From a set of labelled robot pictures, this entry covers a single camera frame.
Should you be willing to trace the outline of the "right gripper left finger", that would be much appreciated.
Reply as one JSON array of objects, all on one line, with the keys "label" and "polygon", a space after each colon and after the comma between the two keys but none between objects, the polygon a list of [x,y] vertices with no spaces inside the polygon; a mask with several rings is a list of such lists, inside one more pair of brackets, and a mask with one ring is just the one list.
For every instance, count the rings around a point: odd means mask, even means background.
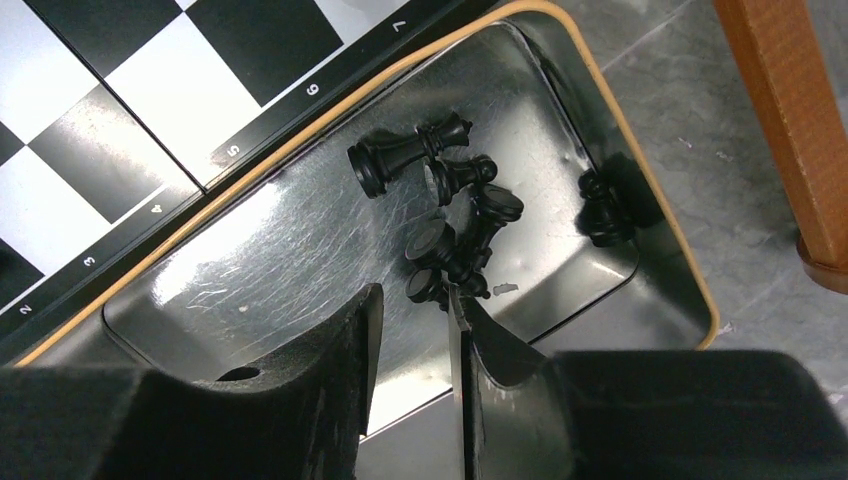
[{"label": "right gripper left finger", "polygon": [[215,381],[140,366],[3,368],[5,479],[351,479],[384,292]]}]

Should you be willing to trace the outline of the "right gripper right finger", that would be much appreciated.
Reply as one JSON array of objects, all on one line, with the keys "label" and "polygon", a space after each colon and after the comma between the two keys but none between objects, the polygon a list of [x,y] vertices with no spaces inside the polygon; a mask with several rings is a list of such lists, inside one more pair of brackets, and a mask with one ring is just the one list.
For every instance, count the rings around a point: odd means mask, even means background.
[{"label": "right gripper right finger", "polygon": [[448,294],[465,479],[843,479],[812,374],[766,350],[544,355]]}]

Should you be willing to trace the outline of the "black queen piece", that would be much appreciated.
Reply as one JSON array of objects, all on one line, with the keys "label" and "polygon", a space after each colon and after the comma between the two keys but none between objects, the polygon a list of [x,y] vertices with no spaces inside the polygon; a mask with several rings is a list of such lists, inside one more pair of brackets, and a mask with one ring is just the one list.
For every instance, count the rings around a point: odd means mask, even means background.
[{"label": "black queen piece", "polygon": [[473,122],[452,112],[438,124],[416,127],[410,136],[377,142],[363,139],[347,149],[353,172],[365,195],[375,199],[410,164],[435,160],[449,147],[468,146]]}]

